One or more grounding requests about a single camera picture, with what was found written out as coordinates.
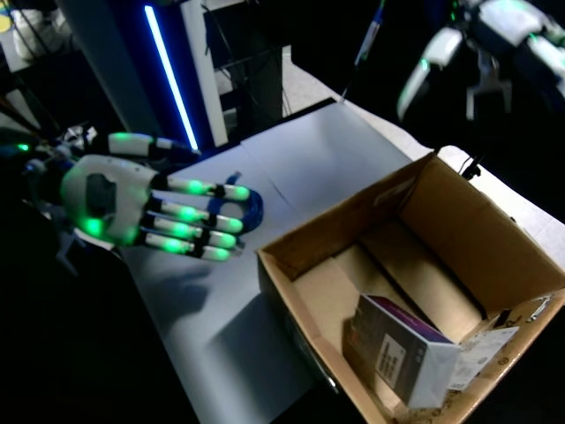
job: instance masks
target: white floor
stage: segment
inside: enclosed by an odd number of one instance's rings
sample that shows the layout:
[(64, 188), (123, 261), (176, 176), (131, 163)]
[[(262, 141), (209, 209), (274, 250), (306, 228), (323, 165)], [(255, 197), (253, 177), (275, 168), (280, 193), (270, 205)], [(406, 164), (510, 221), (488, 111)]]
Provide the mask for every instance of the white floor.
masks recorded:
[[(282, 79), (292, 112), (306, 108), (330, 96), (336, 100), (339, 99), (337, 93), (292, 63), (290, 49), (285, 49), (283, 53)], [(404, 130), (352, 103), (348, 104), (411, 159), (418, 159), (430, 151), (428, 148), (420, 146)], [(455, 170), (460, 170), (468, 157), (466, 153), (455, 147), (443, 148), (440, 152), (440, 158)], [(538, 241), (549, 256), (565, 269), (565, 225), (515, 193), (484, 168), (481, 169), (481, 176), (474, 178), (471, 183), (512, 216)]]

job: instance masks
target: table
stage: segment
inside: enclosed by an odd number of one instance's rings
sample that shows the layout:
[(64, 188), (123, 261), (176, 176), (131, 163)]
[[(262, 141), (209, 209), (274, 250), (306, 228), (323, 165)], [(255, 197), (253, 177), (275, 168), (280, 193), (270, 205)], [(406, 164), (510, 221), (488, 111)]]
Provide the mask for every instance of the table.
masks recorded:
[(409, 162), (346, 105), (331, 104), (178, 172), (222, 182), (240, 171), (238, 183), (265, 204), (242, 256), (225, 263), (123, 251), (201, 422), (270, 422), (314, 383), (260, 295), (254, 250)]

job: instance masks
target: blue light strip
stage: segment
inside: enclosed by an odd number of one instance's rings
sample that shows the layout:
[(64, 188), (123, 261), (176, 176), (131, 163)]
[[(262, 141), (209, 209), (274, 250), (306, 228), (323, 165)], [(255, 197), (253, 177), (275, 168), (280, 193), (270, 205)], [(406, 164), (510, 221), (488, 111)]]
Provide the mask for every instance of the blue light strip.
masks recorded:
[(147, 22), (151, 28), (151, 33), (153, 34), (153, 39), (155, 41), (155, 46), (159, 51), (159, 57), (161, 58), (162, 67), (167, 74), (167, 80), (169, 81), (170, 91), (175, 97), (175, 103), (177, 104), (178, 113), (181, 120), (183, 121), (183, 126), (185, 127), (186, 135), (188, 136), (188, 141), (191, 144), (192, 150), (198, 150), (198, 144), (196, 144), (196, 139), (194, 138), (194, 132), (192, 132), (191, 123), (188, 120), (188, 115), (186, 114), (185, 103), (178, 90), (177, 80), (175, 79), (175, 74), (173, 73), (173, 68), (170, 65), (169, 55), (167, 54), (167, 49), (165, 48), (165, 43), (162, 40), (161, 30), (159, 29), (159, 24), (157, 23), (157, 18), (153, 7), (145, 6), (145, 14), (147, 16)]

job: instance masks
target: small box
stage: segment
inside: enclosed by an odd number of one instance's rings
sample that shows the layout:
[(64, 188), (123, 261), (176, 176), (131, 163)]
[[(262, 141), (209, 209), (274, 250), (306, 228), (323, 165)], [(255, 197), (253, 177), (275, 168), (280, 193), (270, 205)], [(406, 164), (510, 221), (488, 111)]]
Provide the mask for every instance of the small box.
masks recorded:
[[(463, 422), (565, 303), (563, 271), (434, 154), (283, 235), (258, 256), (260, 288), (282, 326), (296, 323), (316, 367), (372, 423)], [(448, 391), (442, 407), (410, 409), (398, 396), (407, 395), (392, 391), (378, 373), (371, 373), (372, 384), (345, 358), (359, 293), (392, 300), (455, 344), (493, 329), (505, 310), (518, 330), (480, 376)], [(549, 293), (543, 313), (527, 322)]]
[(363, 295), (343, 356), (375, 390), (376, 376), (409, 408), (439, 408), (460, 347), (389, 299)]

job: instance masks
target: open cardboard box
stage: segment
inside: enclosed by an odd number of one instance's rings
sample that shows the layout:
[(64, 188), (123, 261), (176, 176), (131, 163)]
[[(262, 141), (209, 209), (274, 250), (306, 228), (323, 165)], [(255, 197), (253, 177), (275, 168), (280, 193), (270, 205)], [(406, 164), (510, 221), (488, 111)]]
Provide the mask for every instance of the open cardboard box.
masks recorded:
[[(369, 422), (458, 423), (524, 354), (565, 301), (565, 274), (485, 195), (434, 154), (369, 186), (258, 252), (260, 285)], [(370, 390), (343, 357), (359, 293), (392, 299), (455, 343), (519, 326), (441, 409), (409, 410), (379, 377)], [(539, 297), (554, 293), (534, 322)]]

